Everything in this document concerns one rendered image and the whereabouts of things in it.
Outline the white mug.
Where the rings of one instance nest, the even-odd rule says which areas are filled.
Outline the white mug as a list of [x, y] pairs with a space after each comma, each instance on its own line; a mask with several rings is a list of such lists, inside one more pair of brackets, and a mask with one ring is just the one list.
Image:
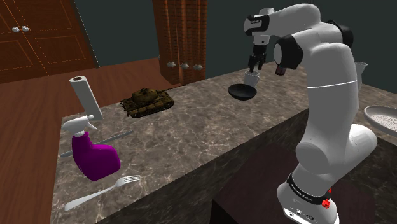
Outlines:
[[260, 73], [258, 71], [251, 72], [250, 70], [245, 71], [244, 84], [251, 87], [255, 87], [260, 80]]

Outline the black bowl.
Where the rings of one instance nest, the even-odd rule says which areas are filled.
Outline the black bowl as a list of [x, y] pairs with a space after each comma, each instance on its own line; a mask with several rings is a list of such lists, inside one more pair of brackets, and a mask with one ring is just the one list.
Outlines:
[[252, 99], [256, 94], [257, 90], [246, 84], [233, 84], [228, 88], [228, 93], [237, 100], [247, 101]]

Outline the brown cabinet with knobs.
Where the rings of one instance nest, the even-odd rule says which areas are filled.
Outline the brown cabinet with knobs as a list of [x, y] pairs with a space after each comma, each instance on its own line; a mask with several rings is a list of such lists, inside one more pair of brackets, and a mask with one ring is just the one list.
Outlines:
[[161, 75], [172, 85], [205, 79], [208, 0], [152, 0]]

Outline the white pitcher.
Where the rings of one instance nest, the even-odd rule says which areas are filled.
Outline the white pitcher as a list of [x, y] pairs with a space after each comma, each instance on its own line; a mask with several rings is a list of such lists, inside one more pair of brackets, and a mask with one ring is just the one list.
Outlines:
[[355, 65], [357, 73], [358, 91], [360, 91], [362, 86], [362, 74], [368, 64], [365, 62], [355, 62]]

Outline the olive toy tank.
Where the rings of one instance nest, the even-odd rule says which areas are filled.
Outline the olive toy tank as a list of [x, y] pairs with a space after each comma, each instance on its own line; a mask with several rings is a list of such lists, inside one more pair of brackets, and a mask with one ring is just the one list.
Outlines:
[[142, 88], [120, 104], [127, 116], [140, 118], [171, 108], [174, 100], [166, 90]]

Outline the dark robot stand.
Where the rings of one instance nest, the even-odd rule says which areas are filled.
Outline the dark robot stand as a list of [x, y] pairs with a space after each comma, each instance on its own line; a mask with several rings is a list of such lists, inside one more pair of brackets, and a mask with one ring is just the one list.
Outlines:
[[[213, 198], [209, 224], [298, 224], [308, 213], [295, 208], [285, 213], [277, 187], [288, 178], [298, 161], [294, 153], [276, 144], [262, 146]], [[375, 201], [346, 181], [331, 188], [340, 224], [375, 224]]]

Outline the grey plate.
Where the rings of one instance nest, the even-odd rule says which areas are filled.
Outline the grey plate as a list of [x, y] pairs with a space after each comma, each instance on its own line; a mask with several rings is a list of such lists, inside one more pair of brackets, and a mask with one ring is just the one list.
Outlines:
[[369, 124], [376, 129], [397, 137], [397, 109], [388, 106], [367, 106], [364, 116]]

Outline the grey long knife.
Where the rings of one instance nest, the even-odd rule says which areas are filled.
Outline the grey long knife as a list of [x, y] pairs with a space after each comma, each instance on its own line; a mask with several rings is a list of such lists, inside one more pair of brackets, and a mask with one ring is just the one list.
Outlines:
[[[115, 139], [119, 139], [119, 138], [121, 138], [121, 137], [127, 136], [127, 135], [131, 134], [132, 132], [133, 132], [133, 130], [129, 130], [129, 131], [124, 132], [124, 133], [122, 133], [122, 134], [118, 134], [118, 135], [113, 136], [113, 137], [110, 137], [110, 138], [108, 138], [108, 139], [105, 139], [105, 140], [96, 142], [95, 144], [104, 144], [104, 143], [108, 143], [108, 142], [114, 141]], [[72, 151], [70, 150], [70, 151], [67, 151], [67, 152], [61, 154], [60, 157], [61, 157], [61, 158], [69, 157], [69, 156], [71, 156], [72, 154], [73, 154], [73, 153], [72, 153]]]

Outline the white paper towel roll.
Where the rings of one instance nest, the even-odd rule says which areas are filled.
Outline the white paper towel roll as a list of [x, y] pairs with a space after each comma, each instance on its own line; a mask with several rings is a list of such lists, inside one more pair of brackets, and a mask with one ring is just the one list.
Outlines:
[[71, 78], [69, 82], [83, 106], [86, 115], [93, 115], [93, 120], [102, 120], [102, 111], [100, 110], [87, 78], [85, 76], [76, 76]]

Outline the purple spray bottle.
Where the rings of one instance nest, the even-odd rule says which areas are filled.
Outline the purple spray bottle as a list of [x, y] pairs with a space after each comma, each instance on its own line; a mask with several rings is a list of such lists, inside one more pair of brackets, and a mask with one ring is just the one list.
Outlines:
[[85, 127], [96, 130], [90, 120], [94, 115], [82, 116], [65, 122], [61, 129], [73, 134], [72, 154], [79, 170], [91, 181], [100, 180], [120, 169], [116, 150], [106, 144], [93, 144]]

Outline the silver fork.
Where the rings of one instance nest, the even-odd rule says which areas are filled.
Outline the silver fork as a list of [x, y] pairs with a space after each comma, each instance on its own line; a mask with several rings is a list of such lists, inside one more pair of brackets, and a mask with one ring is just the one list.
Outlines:
[[112, 190], [114, 188], [121, 187], [121, 186], [123, 186], [123, 185], [125, 185], [127, 183], [132, 183], [132, 182], [135, 182], [135, 181], [139, 181], [140, 179], [141, 179], [140, 175], [124, 176], [124, 177], [118, 179], [116, 181], [116, 183], [113, 186], [110, 186], [109, 188], [106, 188], [106, 189], [101, 190], [99, 192], [96, 192], [96, 193], [93, 193], [93, 194], [90, 194], [90, 195], [87, 195], [87, 196], [84, 196], [84, 197], [80, 197], [78, 199], [75, 199], [75, 200], [72, 200], [72, 201], [68, 202], [64, 206], [64, 210], [65, 211], [71, 210], [71, 209], [79, 206], [80, 204], [82, 204], [82, 203], [84, 203], [84, 202], [86, 202], [86, 201], [88, 201], [90, 199], [95, 198], [96, 196], [99, 196], [99, 195], [101, 195], [103, 193], [106, 193], [106, 192], [108, 192], [108, 191], [110, 191], [110, 190]]

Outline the brown wooden double door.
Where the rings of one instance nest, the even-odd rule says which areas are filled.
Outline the brown wooden double door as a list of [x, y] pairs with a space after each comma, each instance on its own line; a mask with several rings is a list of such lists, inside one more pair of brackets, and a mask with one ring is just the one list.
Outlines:
[[76, 0], [0, 0], [0, 83], [98, 66]]

